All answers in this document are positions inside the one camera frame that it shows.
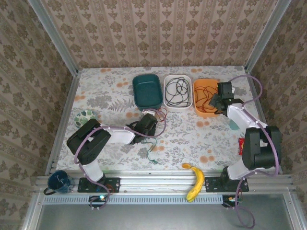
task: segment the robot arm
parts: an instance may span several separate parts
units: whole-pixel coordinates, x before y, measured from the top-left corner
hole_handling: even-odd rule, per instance
[[[217,113],[222,113],[229,117],[245,134],[242,158],[235,164],[227,167],[227,176],[230,180],[241,179],[252,170],[268,169],[275,166],[272,148],[267,144],[268,140],[260,129],[259,124],[264,127],[272,139],[278,153],[278,160],[279,162],[281,161],[282,135],[279,129],[275,126],[268,126],[255,117],[251,119],[243,111],[242,103],[242,100],[234,99],[231,82],[218,83],[218,93],[214,94],[210,101],[210,105],[217,109]],[[265,143],[265,146],[260,145],[261,141]]]
[[[139,133],[154,136],[157,119],[151,114],[145,114],[140,121],[127,125],[129,129]],[[77,130],[68,140],[67,146],[73,153],[76,151],[86,136],[94,129],[100,127],[100,123],[91,119]],[[136,135],[129,129],[103,128],[95,132],[83,145],[77,158],[84,173],[93,181],[104,180],[105,176],[98,164],[98,155],[107,143],[135,144],[141,142],[144,137]]]

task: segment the blue cup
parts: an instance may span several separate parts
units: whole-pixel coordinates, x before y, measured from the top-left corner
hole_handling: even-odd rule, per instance
[[[55,171],[48,179],[48,188],[44,190],[46,196],[55,193],[69,193],[73,188],[72,178],[63,170]]]

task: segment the green wire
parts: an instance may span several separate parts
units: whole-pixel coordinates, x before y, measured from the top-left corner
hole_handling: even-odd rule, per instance
[[[157,145],[157,139],[156,138],[154,138],[155,139],[155,143],[152,143],[152,142],[150,142],[150,141],[147,141],[147,139],[145,138],[144,140],[142,140],[142,143],[143,144],[147,144],[147,143],[150,143],[152,146],[147,150],[147,153],[146,153],[146,155],[147,155],[147,159],[149,160],[149,161],[151,161],[152,163],[154,163],[154,164],[157,164],[158,162],[156,161],[156,160],[151,160],[150,158],[149,158],[149,153],[156,147],[156,145]]]

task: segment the patterned wallpaper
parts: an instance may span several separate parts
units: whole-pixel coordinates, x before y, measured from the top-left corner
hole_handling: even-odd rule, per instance
[[[42,0],[79,68],[244,65],[277,0]]]
[[[307,211],[307,0],[291,2],[252,74],[264,85],[267,122],[283,134],[283,171]]]
[[[71,75],[33,9],[0,0],[0,229],[18,229],[43,175]]]

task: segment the banana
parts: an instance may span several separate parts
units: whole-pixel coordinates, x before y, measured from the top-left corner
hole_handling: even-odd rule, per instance
[[[201,188],[203,186],[203,183],[205,181],[205,176],[203,174],[203,171],[199,168],[196,168],[188,163],[182,164],[182,168],[184,169],[191,169],[194,171],[196,175],[196,183],[194,187],[189,191],[187,195],[188,202],[193,202],[193,200],[197,197],[198,193],[201,191]]]

